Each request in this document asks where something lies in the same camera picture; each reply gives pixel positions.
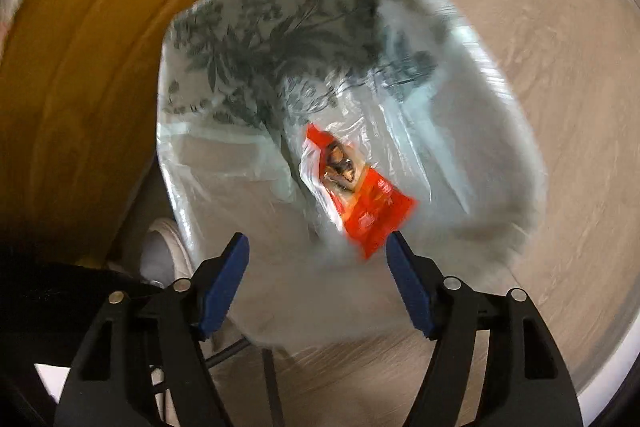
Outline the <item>floral trash bag bin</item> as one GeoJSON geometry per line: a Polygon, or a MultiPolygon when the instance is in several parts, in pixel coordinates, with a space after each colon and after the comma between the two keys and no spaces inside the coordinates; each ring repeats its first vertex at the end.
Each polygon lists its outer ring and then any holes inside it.
{"type": "Polygon", "coordinates": [[[409,323],[384,249],[349,237],[309,127],[412,198],[418,255],[489,284],[524,249],[544,164],[508,83],[448,0],[198,0],[170,22],[156,143],[194,263],[234,233],[250,261],[230,317],[301,348],[409,323]]]}

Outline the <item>orange chip bag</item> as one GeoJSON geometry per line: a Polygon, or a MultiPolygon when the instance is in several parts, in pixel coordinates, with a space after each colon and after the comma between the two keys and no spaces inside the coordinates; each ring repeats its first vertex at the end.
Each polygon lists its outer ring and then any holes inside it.
{"type": "Polygon", "coordinates": [[[371,167],[356,148],[314,124],[305,130],[299,176],[326,217],[364,260],[416,208],[416,200],[371,167]]]}

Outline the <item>white slipper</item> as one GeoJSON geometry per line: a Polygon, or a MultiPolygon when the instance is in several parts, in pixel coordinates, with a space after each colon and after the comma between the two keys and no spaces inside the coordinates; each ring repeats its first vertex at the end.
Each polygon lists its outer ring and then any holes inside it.
{"type": "Polygon", "coordinates": [[[166,288],[194,273],[189,251],[177,223],[168,218],[153,221],[146,232],[140,257],[140,275],[146,283],[166,288]]]}

